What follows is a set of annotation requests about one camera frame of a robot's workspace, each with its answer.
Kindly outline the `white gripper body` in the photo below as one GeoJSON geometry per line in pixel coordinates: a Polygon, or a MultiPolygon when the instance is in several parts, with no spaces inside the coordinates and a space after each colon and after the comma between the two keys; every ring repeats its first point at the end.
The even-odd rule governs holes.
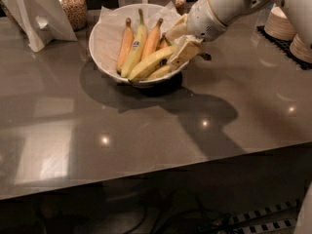
{"type": "Polygon", "coordinates": [[[224,25],[215,14],[210,0],[198,0],[187,14],[187,32],[206,41],[214,41],[226,32],[224,25]]]}

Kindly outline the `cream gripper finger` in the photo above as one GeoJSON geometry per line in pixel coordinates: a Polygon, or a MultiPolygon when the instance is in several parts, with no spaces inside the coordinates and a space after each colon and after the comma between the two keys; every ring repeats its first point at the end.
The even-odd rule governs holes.
{"type": "Polygon", "coordinates": [[[197,56],[201,50],[200,41],[183,38],[178,43],[174,53],[169,57],[167,64],[173,69],[178,69],[197,56]]]}
{"type": "Polygon", "coordinates": [[[175,40],[188,33],[187,30],[188,14],[184,14],[178,19],[174,25],[166,32],[166,37],[169,40],[175,40]]]}

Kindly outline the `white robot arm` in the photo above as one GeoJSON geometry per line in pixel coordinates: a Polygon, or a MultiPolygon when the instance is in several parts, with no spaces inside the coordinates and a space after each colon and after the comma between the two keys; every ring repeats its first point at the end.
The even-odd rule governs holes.
{"type": "Polygon", "coordinates": [[[287,16],[307,48],[312,46],[312,0],[198,0],[166,32],[170,40],[194,35],[213,41],[236,19],[276,4],[287,16]]]}

